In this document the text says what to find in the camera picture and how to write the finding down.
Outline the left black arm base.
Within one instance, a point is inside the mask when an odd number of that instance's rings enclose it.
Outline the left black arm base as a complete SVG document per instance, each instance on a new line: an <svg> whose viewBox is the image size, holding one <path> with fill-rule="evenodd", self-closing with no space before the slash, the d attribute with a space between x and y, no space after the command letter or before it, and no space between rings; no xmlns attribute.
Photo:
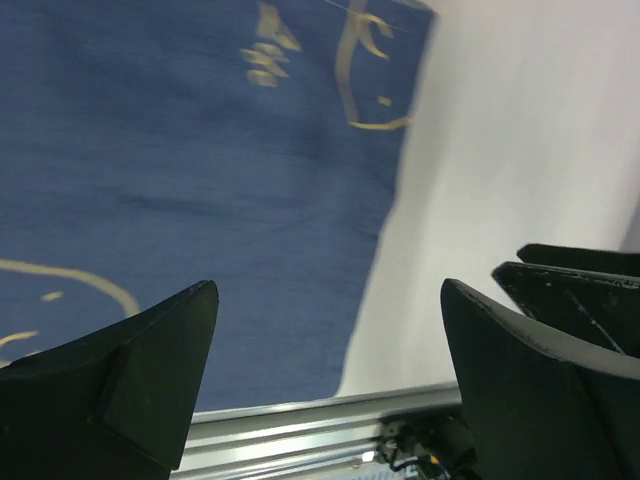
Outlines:
<svg viewBox="0 0 640 480"><path fill-rule="evenodd" d="M482 479L469 425L454 413L388 419L375 458L395 473L413 467L419 479Z"/></svg>

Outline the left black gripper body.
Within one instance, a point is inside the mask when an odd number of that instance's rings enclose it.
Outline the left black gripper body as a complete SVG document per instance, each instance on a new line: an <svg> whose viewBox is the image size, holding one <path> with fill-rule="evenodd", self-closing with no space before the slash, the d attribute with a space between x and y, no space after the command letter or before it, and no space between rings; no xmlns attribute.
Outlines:
<svg viewBox="0 0 640 480"><path fill-rule="evenodd" d="M493 279L526 316L608 350L639 355L639 255L527 244Z"/></svg>

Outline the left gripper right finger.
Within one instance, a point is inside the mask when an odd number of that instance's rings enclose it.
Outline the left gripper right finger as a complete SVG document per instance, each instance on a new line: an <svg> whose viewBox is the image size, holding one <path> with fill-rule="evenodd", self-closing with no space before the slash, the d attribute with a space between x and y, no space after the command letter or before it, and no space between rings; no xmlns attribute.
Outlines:
<svg viewBox="0 0 640 480"><path fill-rule="evenodd" d="M638 359L458 280L444 281L440 302L483 478L638 478Z"/></svg>

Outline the blue embroidered cloth placemat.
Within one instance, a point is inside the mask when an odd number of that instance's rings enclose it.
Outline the blue embroidered cloth placemat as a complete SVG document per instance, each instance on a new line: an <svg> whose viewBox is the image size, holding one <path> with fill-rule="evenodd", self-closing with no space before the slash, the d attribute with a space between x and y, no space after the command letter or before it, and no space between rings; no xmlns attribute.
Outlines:
<svg viewBox="0 0 640 480"><path fill-rule="evenodd" d="M1 360L200 280L201 411L327 398L395 197L419 1L5 1Z"/></svg>

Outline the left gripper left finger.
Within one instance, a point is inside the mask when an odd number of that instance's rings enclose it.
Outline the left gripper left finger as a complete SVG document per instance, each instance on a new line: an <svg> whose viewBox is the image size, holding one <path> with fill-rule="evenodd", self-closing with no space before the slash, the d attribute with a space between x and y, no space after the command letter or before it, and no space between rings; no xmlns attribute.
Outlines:
<svg viewBox="0 0 640 480"><path fill-rule="evenodd" d="M180 466L216 325L201 281L1 370L4 479L167 479Z"/></svg>

